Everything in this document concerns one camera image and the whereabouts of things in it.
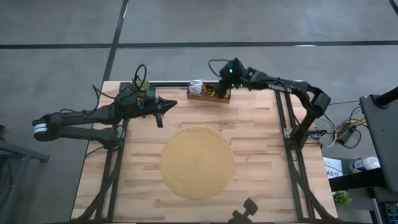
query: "cable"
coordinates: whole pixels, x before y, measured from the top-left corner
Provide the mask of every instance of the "cable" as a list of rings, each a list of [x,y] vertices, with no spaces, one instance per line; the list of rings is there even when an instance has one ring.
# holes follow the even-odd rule
[[[361,141],[362,134],[361,134],[361,132],[358,131],[357,129],[355,129],[355,131],[357,131],[358,134],[359,134],[358,142],[357,142],[354,146],[346,146],[345,144],[341,144],[342,146],[344,146],[344,147],[346,147],[346,148],[348,148],[348,149],[353,149],[353,148],[355,148],[356,146],[358,146],[359,142]]]
[[[11,189],[12,189],[13,186],[14,186],[14,178],[12,177],[11,165],[10,165],[10,162],[8,161],[8,158],[7,158],[7,160],[6,160],[6,163],[7,163],[8,174],[9,174],[8,176],[9,176],[9,179],[10,179],[11,187],[10,187],[10,189],[8,190],[8,192],[7,192],[6,196],[5,196],[5,198],[3,199],[3,201],[0,203],[0,208],[2,208],[3,205],[6,203],[6,200],[7,200],[8,196],[9,196],[10,193],[11,193]]]
[[[358,107],[356,107],[355,109],[353,109],[353,111],[351,112],[351,115],[349,116],[349,126],[351,125],[351,117],[353,116],[353,113],[354,113],[354,111],[356,110],[356,109],[358,109],[358,108],[360,108],[361,106],[359,105]]]
[[[138,87],[138,86],[135,84],[135,82],[136,82],[137,79],[139,79],[139,77],[137,76],[137,73],[138,73],[138,71],[139,71],[139,69],[140,69],[141,67],[144,67],[144,78],[143,78],[142,81],[141,81],[141,85]],[[134,92],[132,92],[132,93],[130,93],[130,94],[128,94],[127,96],[122,96],[122,97],[117,97],[117,96],[116,96],[116,97],[113,97],[113,96],[109,96],[109,95],[103,93],[101,90],[97,89],[97,87],[95,87],[94,85],[93,85],[93,88],[94,88],[98,93],[101,93],[102,95],[104,95],[104,96],[106,96],[106,97],[108,97],[108,98],[110,98],[110,99],[121,100],[121,99],[127,98],[127,97],[129,97],[129,96],[132,96],[132,95],[136,94],[138,91],[140,91],[140,89],[141,89],[142,86],[144,85],[144,82],[145,82],[146,78],[147,78],[147,67],[146,67],[146,65],[144,65],[144,64],[140,64],[140,65],[137,67],[137,70],[136,70],[136,72],[135,72],[135,74],[134,74],[134,83],[133,83],[133,84],[136,86],[137,90],[134,91]]]
[[[334,138],[333,135],[332,135],[332,139],[333,139],[333,142],[329,146],[326,146],[327,148],[330,148],[335,144],[336,138]]]
[[[336,126],[335,126],[335,124],[331,121],[331,119],[330,119],[325,113],[324,113],[323,115],[324,115],[325,118],[327,119],[327,122],[329,122],[329,123],[333,126],[333,129],[336,129]]]
[[[229,60],[226,60],[226,59],[211,59],[211,60],[209,60],[209,61],[207,62],[207,64],[209,65],[209,68],[210,68],[211,72],[213,72],[213,74],[214,74],[215,76],[221,78],[220,75],[217,74],[217,73],[213,70],[213,68],[211,67],[211,64],[210,64],[211,62],[229,62]]]
[[[87,156],[90,155],[91,153],[96,152],[96,151],[98,151],[98,150],[100,150],[100,149],[102,149],[102,148],[104,148],[104,146],[101,146],[101,147],[99,147],[99,148],[97,148],[97,149],[95,149],[95,150],[92,150],[91,152],[89,152],[89,153],[86,154],[85,158],[87,158]]]
[[[138,71],[140,70],[141,67],[144,67],[144,78],[143,78],[142,81],[141,81],[141,85],[138,87],[137,84],[136,84],[136,81],[137,81],[137,80],[141,80],[141,79],[139,78],[139,76],[138,76]],[[100,94],[102,94],[102,95],[104,95],[104,96],[106,96],[106,97],[108,97],[108,98],[114,99],[114,100],[121,100],[121,99],[127,98],[127,97],[129,97],[129,96],[132,96],[132,95],[136,94],[138,91],[140,91],[140,89],[142,88],[142,86],[143,86],[143,84],[144,84],[146,78],[147,78],[147,67],[146,67],[146,65],[144,65],[144,64],[140,64],[140,65],[137,67],[136,72],[134,73],[134,81],[132,82],[132,84],[136,86],[137,90],[134,91],[134,92],[132,92],[132,93],[129,94],[128,96],[124,96],[124,97],[113,97],[113,96],[109,96],[109,95],[103,93],[101,90],[99,90],[99,89],[98,89],[97,87],[95,87],[94,85],[92,85],[92,87],[93,87],[93,89],[94,89],[94,92],[95,92],[95,95],[96,95],[96,97],[97,97],[97,103],[96,103],[94,109],[92,109],[89,113],[86,114],[86,113],[85,113],[85,110],[83,110],[84,116],[88,116],[88,115],[94,113],[96,110],[98,110],[98,105],[100,104]],[[59,113],[60,113],[61,117],[63,117],[63,118],[73,118],[73,117],[79,117],[79,116],[81,116],[80,114],[79,114],[79,115],[71,115],[71,116],[68,116],[68,115],[66,115],[66,114],[63,114],[64,111],[77,112],[77,111],[74,111],[74,110],[71,110],[71,109],[62,109],[62,110],[59,111]]]
[[[83,113],[85,114],[84,116],[88,116],[88,115],[94,113],[94,112],[98,109],[98,105],[100,104],[100,95],[99,95],[98,92],[96,91],[95,86],[93,85],[92,87],[93,87],[94,92],[95,92],[95,95],[96,95],[96,97],[97,97],[97,103],[95,104],[94,109],[92,109],[89,113],[85,114],[85,110],[83,110]],[[63,114],[64,111],[77,112],[77,111],[74,111],[74,110],[71,110],[71,109],[62,109],[62,110],[60,110],[60,115],[61,115],[61,117],[63,117],[63,118],[74,118],[74,117],[79,117],[79,116],[81,116],[81,115],[70,115],[70,116],[68,116],[68,115]]]
[[[361,112],[361,111],[362,111],[362,110],[359,110],[359,111],[357,111],[357,112],[351,114],[350,116],[355,115],[355,114],[357,114],[357,113],[359,113],[359,112]],[[342,124],[346,123],[346,122],[348,121],[348,118],[349,118],[350,116],[347,116],[347,117],[344,119],[344,121],[341,122],[341,124],[339,124],[338,127],[337,127],[335,130],[337,130]]]
[[[343,172],[343,171],[341,171],[341,170],[338,170],[338,169],[336,169],[336,168],[334,168],[334,167],[331,167],[331,166],[329,166],[329,165],[326,165],[325,163],[324,163],[323,165],[325,165],[326,167],[332,168],[332,169],[334,169],[334,170],[337,170],[338,172],[341,172],[342,174],[347,174],[347,175],[349,175],[349,173]]]
[[[340,127],[343,127],[343,125],[344,124],[346,124],[346,123],[349,123],[349,128],[338,138],[338,132],[339,132],[339,128]],[[344,121],[343,123],[341,123],[339,126],[338,126],[338,128],[336,128],[335,129],[335,138],[337,139],[337,140],[340,140],[342,137],[344,137],[347,133],[348,133],[348,131],[350,130],[350,129],[352,129],[352,128],[354,128],[354,127],[358,127],[358,126],[360,126],[360,125],[364,125],[364,126],[368,126],[368,124],[366,124],[364,121],[362,121],[362,120],[357,120],[357,119],[351,119],[351,120],[347,120],[347,121]]]
[[[121,139],[121,138],[124,137],[123,134],[124,134],[125,132],[126,132],[126,129],[123,129],[123,130],[122,130],[122,133],[121,133],[121,135],[120,135],[120,137],[119,137],[119,139]],[[101,147],[99,147],[99,148],[97,148],[97,149],[95,149],[95,150],[93,150],[93,151],[87,153],[86,156],[85,156],[85,158],[87,158],[87,156],[90,155],[91,153],[94,153],[94,152],[96,152],[96,151],[98,151],[98,150],[100,150],[100,149],[102,149],[102,148],[104,148],[104,146],[101,146]]]
[[[359,100],[345,101],[345,102],[338,102],[338,103],[330,103],[329,106],[331,106],[331,105],[338,105],[338,104],[344,104],[344,103],[356,103],[356,102],[359,102]]]

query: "gray floor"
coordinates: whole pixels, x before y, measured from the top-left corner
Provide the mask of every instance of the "gray floor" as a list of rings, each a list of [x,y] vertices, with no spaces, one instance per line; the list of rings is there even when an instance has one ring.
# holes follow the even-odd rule
[[[0,0],[1,44],[111,43],[122,0]],[[130,0],[120,43],[222,41],[398,40],[398,16],[388,0]],[[62,108],[94,107],[91,85],[101,86],[109,49],[0,50],[0,124],[8,141],[51,154],[33,162],[15,223],[68,220],[87,142],[38,142],[32,120]],[[271,76],[306,80],[332,102],[357,100],[397,85],[398,46],[118,49],[110,80],[129,80],[140,63],[149,80],[214,80],[211,58],[240,58]],[[326,114],[339,123],[356,103]],[[322,120],[317,126],[330,128]],[[373,156],[369,134],[355,149],[323,148],[327,157]],[[353,206],[344,220],[370,222]]]

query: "wooden table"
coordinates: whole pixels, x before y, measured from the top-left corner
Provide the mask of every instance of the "wooden table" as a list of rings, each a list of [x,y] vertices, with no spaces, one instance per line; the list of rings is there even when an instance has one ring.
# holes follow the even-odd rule
[[[119,84],[105,82],[103,91],[116,95]],[[274,91],[232,90],[230,104],[187,100],[187,88],[182,87],[157,87],[156,93],[178,100],[178,104],[165,114],[164,128],[156,126],[153,116],[130,120],[114,222],[227,222],[234,210],[244,211],[243,202],[248,197],[259,207],[251,218],[254,222],[297,221]],[[100,106],[111,102],[101,96]],[[302,119],[305,110],[294,95],[292,104],[296,116]],[[233,178],[221,193],[208,200],[187,200],[174,194],[159,170],[167,140],[193,126],[219,132],[234,153]],[[101,129],[104,125],[94,127]],[[98,142],[90,142],[88,152],[98,146]],[[303,156],[312,192],[337,217],[320,147],[307,144]],[[98,193],[105,157],[106,151],[100,150],[85,160],[72,218],[83,213]],[[301,201],[305,208],[303,194]]]

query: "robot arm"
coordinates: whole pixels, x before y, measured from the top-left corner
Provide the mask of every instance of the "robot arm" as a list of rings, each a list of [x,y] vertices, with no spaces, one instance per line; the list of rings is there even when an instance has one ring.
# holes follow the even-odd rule
[[[324,114],[330,102],[330,97],[326,93],[307,82],[274,78],[253,68],[246,69],[237,58],[229,61],[220,70],[220,77],[221,80],[216,87],[216,94],[220,98],[233,87],[246,87],[249,90],[271,89],[296,95],[307,110],[307,114],[301,124],[290,133],[288,147],[295,149],[303,148],[308,138],[308,129],[315,119]]]
[[[93,111],[71,113],[56,112],[33,120],[34,137],[38,141],[53,141],[58,138],[73,138],[98,141],[105,149],[119,146],[117,126],[122,119],[154,115],[158,127],[162,128],[162,115],[177,104],[174,100],[156,97],[155,87],[146,92],[120,91],[114,102]],[[112,128],[86,129],[71,127],[78,124],[102,123]]]

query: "woven placemat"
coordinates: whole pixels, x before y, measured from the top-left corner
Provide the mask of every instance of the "woven placemat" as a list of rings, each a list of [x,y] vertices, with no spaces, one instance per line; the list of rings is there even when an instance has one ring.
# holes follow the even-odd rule
[[[166,143],[160,169],[174,193],[187,199],[206,199],[222,191],[232,178],[233,153],[217,132],[187,128]]]

